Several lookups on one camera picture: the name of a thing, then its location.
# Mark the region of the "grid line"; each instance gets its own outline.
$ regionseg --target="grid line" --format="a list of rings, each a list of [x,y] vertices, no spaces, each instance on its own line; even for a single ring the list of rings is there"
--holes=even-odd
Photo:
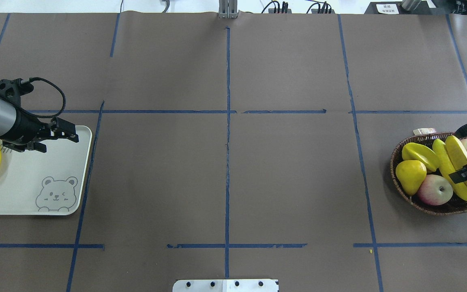
[[[0,248],[74,248],[75,244],[0,243]],[[78,248],[104,250],[104,244],[79,244]]]
[[[82,231],[82,223],[83,223],[83,220],[84,220],[84,214],[85,214],[85,210],[86,210],[86,201],[88,199],[89,183],[91,181],[91,172],[93,171],[93,162],[94,162],[95,153],[96,153],[96,143],[98,142],[98,139],[99,139],[100,122],[102,121],[102,110],[104,109],[104,103],[105,103],[105,101],[102,101],[102,104],[100,105],[99,118],[98,118],[98,121],[96,123],[95,137],[93,139],[93,147],[91,149],[91,158],[90,158],[89,167],[88,167],[88,179],[86,180],[86,186],[84,188],[84,197],[83,197],[83,201],[82,201],[82,207],[80,207],[80,217],[79,217],[79,220],[78,220],[77,235],[75,237],[75,244],[74,244],[74,247],[73,247],[72,262],[71,262],[71,266],[70,266],[70,274],[69,274],[69,277],[68,277],[66,292],[71,291],[73,274],[75,272],[75,263],[77,261],[77,252],[78,252],[79,242],[80,242],[80,233]]]
[[[225,279],[230,277],[230,27],[226,26],[226,207]]]
[[[355,243],[352,246],[373,247],[371,243]],[[407,243],[378,243],[379,247],[467,247],[467,242],[407,242]]]
[[[111,52],[109,53],[109,57],[112,58],[115,54],[115,42],[116,42],[116,35],[118,33],[118,23],[120,22],[120,13],[116,14],[116,23],[115,23],[115,33],[113,33],[113,42],[111,43]]]
[[[446,15],[446,22],[448,23],[448,30],[450,31],[450,36],[452,37],[452,43],[454,45],[455,53],[457,55],[457,59],[459,60],[459,65],[462,71],[462,75],[464,76],[464,80],[466,81],[466,87],[467,87],[467,73],[466,69],[464,67],[464,64],[462,63],[462,58],[460,56],[459,52],[459,47],[457,46],[457,43],[455,41],[455,35],[454,35],[454,30],[452,28],[452,22],[450,21],[450,15]]]
[[[383,281],[381,280],[381,268],[379,264],[378,245],[376,244],[376,233],[374,231],[374,220],[372,218],[371,198],[369,197],[369,193],[368,193],[367,175],[365,174],[365,163],[363,161],[363,152],[362,152],[362,146],[361,146],[361,141],[360,141],[360,133],[358,131],[358,120],[356,117],[356,106],[354,105],[354,97],[352,94],[351,83],[349,81],[349,63],[347,61],[347,52],[345,51],[345,40],[343,39],[343,26],[341,23],[340,15],[338,15],[338,27],[340,30],[341,50],[343,53],[343,63],[345,65],[345,76],[347,77],[347,89],[349,91],[349,96],[351,99],[352,121],[354,123],[354,133],[356,135],[356,144],[358,146],[358,156],[360,157],[360,168],[361,168],[361,172],[363,175],[363,183],[365,184],[365,198],[367,200],[367,214],[368,214],[369,226],[371,228],[371,237],[372,237],[372,245],[374,249],[374,262],[376,265],[378,287],[379,287],[380,292],[383,292]]]
[[[230,243],[228,248],[303,248],[306,243]],[[167,248],[225,248],[223,243],[183,243],[171,245]]]

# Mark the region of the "white sign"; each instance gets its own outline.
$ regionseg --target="white sign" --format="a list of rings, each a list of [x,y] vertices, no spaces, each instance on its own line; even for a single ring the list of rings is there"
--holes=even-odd
[[[397,4],[376,4],[376,8],[381,14],[399,14]]]
[[[437,131],[434,128],[420,128],[420,129],[413,130],[414,135],[424,135],[424,134],[432,134],[432,133],[437,133]]]

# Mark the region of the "cartoon bear face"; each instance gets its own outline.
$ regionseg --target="cartoon bear face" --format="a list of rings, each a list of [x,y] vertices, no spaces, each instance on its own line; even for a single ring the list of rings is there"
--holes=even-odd
[[[60,211],[62,208],[70,210],[77,201],[75,187],[78,183],[76,177],[66,180],[54,180],[52,177],[43,179],[43,189],[35,199],[35,205],[39,210],[45,208],[48,211]]]

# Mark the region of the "wicker basket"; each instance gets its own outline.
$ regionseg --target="wicker basket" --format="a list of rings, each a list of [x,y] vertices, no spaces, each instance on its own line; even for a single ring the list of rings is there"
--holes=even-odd
[[[440,206],[427,205],[423,203],[415,195],[410,197],[401,188],[401,183],[395,175],[395,168],[401,161],[403,161],[401,157],[401,150],[403,149],[404,145],[406,145],[407,143],[415,142],[415,143],[428,146],[429,148],[432,148],[432,144],[435,139],[439,138],[445,141],[446,137],[448,137],[449,135],[453,135],[453,134],[454,133],[452,132],[443,132],[443,133],[432,133],[432,134],[426,134],[426,135],[416,135],[416,136],[407,138],[401,141],[401,143],[399,143],[394,148],[394,151],[392,152],[392,157],[390,159],[390,174],[392,176],[392,181],[394,182],[394,185],[397,191],[399,192],[399,194],[404,198],[405,201],[410,203],[410,205],[431,215],[442,216],[442,215],[450,215],[450,214],[467,213],[467,202],[459,198],[455,193],[448,203],[445,203]]]

